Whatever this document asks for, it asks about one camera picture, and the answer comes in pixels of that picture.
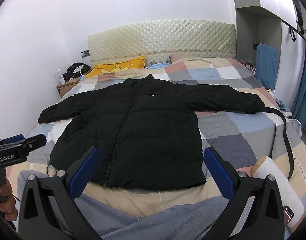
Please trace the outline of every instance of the yellow pillow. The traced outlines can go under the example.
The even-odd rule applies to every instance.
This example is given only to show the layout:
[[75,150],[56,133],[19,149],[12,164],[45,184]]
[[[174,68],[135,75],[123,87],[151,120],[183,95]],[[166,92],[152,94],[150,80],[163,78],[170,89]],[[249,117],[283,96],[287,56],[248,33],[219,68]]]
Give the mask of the yellow pillow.
[[94,65],[93,70],[89,72],[85,78],[89,78],[92,76],[108,72],[126,70],[129,68],[144,68],[144,66],[145,66],[145,56],[142,55],[137,58],[130,59],[124,62]]

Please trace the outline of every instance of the small bottle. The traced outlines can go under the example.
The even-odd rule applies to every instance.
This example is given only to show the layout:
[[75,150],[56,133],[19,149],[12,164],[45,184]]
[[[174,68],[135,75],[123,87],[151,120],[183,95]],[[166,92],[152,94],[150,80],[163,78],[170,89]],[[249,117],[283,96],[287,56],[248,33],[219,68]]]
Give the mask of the small bottle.
[[61,84],[65,84],[65,80],[64,80],[64,77],[63,77],[63,74],[61,72],[61,70],[58,68],[57,69],[57,74],[58,74],[58,78],[59,78],[59,81],[61,82]]

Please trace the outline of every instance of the hand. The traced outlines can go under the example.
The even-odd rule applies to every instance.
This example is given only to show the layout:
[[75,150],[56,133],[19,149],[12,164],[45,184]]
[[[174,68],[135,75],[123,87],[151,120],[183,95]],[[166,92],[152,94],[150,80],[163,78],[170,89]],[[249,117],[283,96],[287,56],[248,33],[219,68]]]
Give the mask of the hand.
[[5,180],[5,184],[0,186],[0,194],[7,197],[6,202],[0,203],[0,211],[5,213],[5,219],[8,221],[16,221],[18,211],[15,208],[16,200],[12,196],[12,188],[8,179]]
[[239,169],[237,169],[236,171],[245,171],[246,174],[247,174],[250,178],[253,178],[252,169],[253,169],[253,166],[248,166],[248,167],[239,168]]

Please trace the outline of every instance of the phone screen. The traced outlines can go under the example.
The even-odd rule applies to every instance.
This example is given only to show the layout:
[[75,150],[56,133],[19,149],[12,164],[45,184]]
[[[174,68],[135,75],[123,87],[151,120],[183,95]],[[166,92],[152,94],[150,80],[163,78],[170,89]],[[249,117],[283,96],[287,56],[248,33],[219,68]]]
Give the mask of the phone screen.
[[284,226],[286,226],[294,217],[294,213],[292,212],[289,206],[285,206],[283,208],[283,215],[284,215]]

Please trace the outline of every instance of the wall outlet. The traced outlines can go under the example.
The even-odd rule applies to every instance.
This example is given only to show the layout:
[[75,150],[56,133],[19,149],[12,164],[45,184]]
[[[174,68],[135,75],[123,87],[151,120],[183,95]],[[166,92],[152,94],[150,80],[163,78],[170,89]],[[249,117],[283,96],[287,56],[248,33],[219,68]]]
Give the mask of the wall outlet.
[[88,57],[89,56],[89,50],[85,50],[83,52],[81,52],[82,57]]

